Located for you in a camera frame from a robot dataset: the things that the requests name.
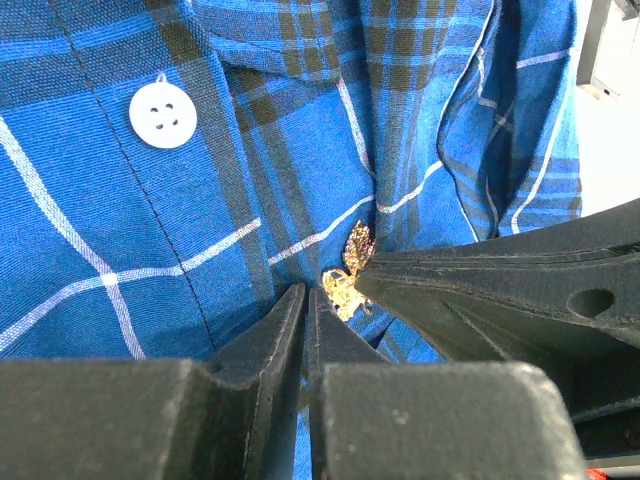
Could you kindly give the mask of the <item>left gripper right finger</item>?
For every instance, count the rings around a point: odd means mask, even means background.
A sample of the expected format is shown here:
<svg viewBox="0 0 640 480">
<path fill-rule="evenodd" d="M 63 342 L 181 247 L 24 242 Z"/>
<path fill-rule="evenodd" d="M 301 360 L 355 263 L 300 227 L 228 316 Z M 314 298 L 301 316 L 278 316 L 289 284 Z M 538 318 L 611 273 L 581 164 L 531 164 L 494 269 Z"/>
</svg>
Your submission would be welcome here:
<svg viewBox="0 0 640 480">
<path fill-rule="evenodd" d="M 309 294 L 317 479 L 583 479 L 556 385 L 521 362 L 393 364 Z"/>
</svg>

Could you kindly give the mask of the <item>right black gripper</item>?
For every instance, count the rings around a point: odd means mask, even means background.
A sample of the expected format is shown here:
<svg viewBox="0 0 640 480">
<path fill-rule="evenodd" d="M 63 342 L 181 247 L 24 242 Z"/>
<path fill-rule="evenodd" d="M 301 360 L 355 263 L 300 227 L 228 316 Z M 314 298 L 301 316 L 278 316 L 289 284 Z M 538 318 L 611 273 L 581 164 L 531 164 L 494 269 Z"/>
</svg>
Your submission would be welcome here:
<svg viewBox="0 0 640 480">
<path fill-rule="evenodd" d="M 575 425 L 591 479 L 639 478 L 639 410 Z"/>
</svg>

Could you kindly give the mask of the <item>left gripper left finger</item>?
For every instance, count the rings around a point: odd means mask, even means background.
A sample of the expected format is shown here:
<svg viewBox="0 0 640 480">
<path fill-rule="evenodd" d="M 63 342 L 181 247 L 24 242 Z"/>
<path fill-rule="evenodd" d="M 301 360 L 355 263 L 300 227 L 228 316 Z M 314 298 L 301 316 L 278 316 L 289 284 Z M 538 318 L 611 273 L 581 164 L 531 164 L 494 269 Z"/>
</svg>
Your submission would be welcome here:
<svg viewBox="0 0 640 480">
<path fill-rule="evenodd" d="M 289 479 L 306 288 L 206 362 L 1 365 L 5 479 Z"/>
</svg>

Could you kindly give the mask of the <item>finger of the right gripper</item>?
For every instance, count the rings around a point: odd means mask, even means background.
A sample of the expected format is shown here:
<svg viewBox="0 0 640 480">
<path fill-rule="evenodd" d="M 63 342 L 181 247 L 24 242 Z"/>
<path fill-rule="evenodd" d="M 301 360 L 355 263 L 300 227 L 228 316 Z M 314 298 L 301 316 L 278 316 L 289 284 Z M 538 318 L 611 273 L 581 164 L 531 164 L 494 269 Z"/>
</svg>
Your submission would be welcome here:
<svg viewBox="0 0 640 480">
<path fill-rule="evenodd" d="M 380 253 L 357 290 L 450 361 L 521 361 L 575 422 L 639 406 L 639 204 L 459 247 Z"/>
</svg>

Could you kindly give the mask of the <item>small gold pink brooch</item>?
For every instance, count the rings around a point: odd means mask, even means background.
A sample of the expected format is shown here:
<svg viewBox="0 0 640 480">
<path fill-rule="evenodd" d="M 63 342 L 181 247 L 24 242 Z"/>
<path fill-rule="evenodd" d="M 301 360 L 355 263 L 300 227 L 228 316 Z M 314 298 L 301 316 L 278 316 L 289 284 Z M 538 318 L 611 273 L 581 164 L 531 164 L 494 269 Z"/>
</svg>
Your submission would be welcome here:
<svg viewBox="0 0 640 480">
<path fill-rule="evenodd" d="M 371 301 L 361 294 L 355 283 L 359 272 L 365 268 L 375 254 L 375 242 L 370 228 L 358 221 L 351 230 L 342 254 L 344 269 L 326 270 L 321 277 L 322 287 L 334 309 L 343 322 L 348 322 L 359 309 L 371 315 Z"/>
</svg>

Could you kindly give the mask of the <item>brooch box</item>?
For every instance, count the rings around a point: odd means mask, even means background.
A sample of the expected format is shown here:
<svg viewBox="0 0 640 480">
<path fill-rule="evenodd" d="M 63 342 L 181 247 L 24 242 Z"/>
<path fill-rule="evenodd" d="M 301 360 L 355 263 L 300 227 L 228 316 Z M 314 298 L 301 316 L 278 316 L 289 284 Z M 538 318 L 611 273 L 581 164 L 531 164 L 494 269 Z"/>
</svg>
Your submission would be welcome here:
<svg viewBox="0 0 640 480">
<path fill-rule="evenodd" d="M 603 102 L 633 91 L 639 49 L 639 2 L 592 1 L 580 50 L 576 85 Z"/>
</svg>

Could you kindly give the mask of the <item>blue plaid shirt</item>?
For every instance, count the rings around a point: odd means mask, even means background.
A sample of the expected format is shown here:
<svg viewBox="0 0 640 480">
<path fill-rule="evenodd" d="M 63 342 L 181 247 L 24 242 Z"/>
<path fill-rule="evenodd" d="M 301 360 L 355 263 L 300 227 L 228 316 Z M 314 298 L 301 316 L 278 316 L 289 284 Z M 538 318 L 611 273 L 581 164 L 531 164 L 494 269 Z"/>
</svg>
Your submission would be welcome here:
<svg viewBox="0 0 640 480">
<path fill-rule="evenodd" d="M 1 355 L 207 359 L 295 283 L 577 219 L 583 1 L 5 1 Z"/>
</svg>

